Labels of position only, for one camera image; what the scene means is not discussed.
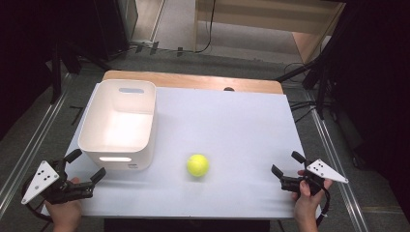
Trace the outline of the person's left hand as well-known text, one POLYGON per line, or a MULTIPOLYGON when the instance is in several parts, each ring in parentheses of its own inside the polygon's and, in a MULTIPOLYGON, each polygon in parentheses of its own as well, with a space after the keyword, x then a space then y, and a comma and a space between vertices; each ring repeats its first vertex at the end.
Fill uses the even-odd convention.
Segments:
POLYGON ((77 232, 81 223, 82 205, 79 200, 62 204, 44 202, 53 222, 53 232, 77 232))

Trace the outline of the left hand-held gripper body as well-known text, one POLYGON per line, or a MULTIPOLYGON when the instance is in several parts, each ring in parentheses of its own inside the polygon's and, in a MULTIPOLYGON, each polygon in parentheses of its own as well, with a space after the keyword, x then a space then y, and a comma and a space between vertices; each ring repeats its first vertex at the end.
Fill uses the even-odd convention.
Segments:
POLYGON ((95 179, 91 178, 89 182, 74 184, 65 172, 67 163, 64 159, 43 160, 23 194, 21 203, 27 205, 38 195, 51 204, 62 204, 92 197, 95 179))

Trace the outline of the white table mat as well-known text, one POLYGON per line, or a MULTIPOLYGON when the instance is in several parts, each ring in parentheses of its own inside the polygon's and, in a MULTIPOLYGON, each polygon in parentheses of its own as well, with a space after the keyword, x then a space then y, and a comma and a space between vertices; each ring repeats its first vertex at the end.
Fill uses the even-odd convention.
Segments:
POLYGON ((83 213, 101 218, 292 218, 294 203, 271 172, 293 176, 302 144, 286 96, 158 88, 153 161, 110 170, 83 213), (187 170, 200 154, 202 177, 187 170))

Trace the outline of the wooden cabinet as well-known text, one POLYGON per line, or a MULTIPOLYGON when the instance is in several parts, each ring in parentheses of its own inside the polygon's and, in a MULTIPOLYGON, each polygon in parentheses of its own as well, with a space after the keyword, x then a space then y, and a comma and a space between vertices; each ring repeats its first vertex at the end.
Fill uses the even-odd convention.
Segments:
POLYGON ((199 21, 288 31, 306 64, 333 35, 344 8, 337 0, 194 0, 193 37, 199 21))

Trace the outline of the yellow tennis ball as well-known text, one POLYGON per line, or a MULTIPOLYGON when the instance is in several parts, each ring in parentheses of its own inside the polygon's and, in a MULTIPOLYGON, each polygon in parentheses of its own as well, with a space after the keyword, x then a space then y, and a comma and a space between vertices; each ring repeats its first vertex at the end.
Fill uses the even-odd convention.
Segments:
POLYGON ((194 177, 204 176, 208 172, 209 166, 207 158, 200 154, 190 156, 187 161, 187 170, 194 177))

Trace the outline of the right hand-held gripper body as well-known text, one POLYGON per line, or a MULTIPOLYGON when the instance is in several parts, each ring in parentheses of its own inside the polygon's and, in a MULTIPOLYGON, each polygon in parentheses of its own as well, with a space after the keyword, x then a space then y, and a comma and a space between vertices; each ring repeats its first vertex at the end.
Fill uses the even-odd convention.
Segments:
POLYGON ((288 190, 300 194, 300 183, 306 181, 309 184, 310 193, 315 195, 324 187, 325 180, 332 180, 348 184, 347 178, 336 172, 331 166, 321 159, 310 161, 298 159, 305 167, 302 177, 287 177, 279 172, 279 181, 283 190, 288 190))

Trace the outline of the black metal stand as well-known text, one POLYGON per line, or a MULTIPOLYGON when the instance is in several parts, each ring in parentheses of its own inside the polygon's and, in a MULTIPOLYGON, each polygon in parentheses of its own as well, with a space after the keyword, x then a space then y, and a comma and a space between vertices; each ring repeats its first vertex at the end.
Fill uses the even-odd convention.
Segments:
POLYGON ((304 71, 308 71, 308 74, 303 80, 302 85, 304 89, 311 90, 315 84, 319 84, 315 106, 320 118, 323 118, 325 92, 329 77, 329 63, 331 60, 331 55, 336 50, 337 43, 340 41, 340 37, 342 36, 348 24, 348 19, 338 19, 333 35, 315 59, 292 72, 288 72, 276 78, 276 81, 282 83, 283 81, 288 80, 291 77, 303 73, 304 71))
POLYGON ((81 66, 77 59, 78 56, 85 57, 105 72, 111 70, 105 62, 79 45, 70 41, 55 41, 51 50, 51 104, 55 104, 62 96, 61 64, 66 66, 69 73, 79 73, 81 66))

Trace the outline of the person's right hand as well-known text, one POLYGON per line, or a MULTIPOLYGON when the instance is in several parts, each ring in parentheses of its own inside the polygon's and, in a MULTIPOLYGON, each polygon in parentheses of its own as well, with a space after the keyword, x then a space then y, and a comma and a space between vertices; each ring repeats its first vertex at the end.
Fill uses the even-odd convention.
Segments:
POLYGON ((300 193, 292 193, 295 201, 293 216, 299 232, 319 232, 316 224, 316 209, 325 192, 320 190, 315 195, 310 194, 310 187, 306 181, 299 184, 300 193))

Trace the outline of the wooden table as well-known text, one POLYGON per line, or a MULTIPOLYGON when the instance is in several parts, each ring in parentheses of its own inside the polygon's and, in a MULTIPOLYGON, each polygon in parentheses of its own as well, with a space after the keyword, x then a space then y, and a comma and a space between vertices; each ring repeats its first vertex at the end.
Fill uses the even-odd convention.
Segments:
POLYGON ((167 73, 167 72, 126 72, 108 71, 103 80, 131 79, 146 80, 159 87, 224 90, 232 88, 236 92, 282 94, 281 84, 274 80, 259 80, 234 77, 167 73))

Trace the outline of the white plastic storage bin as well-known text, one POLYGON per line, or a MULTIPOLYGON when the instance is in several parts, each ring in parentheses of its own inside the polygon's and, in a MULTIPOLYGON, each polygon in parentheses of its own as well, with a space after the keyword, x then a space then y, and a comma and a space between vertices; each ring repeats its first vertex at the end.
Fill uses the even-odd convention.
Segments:
POLYGON ((154 156, 157 87, 145 80, 108 79, 96 88, 77 139, 98 166, 143 170, 154 156))

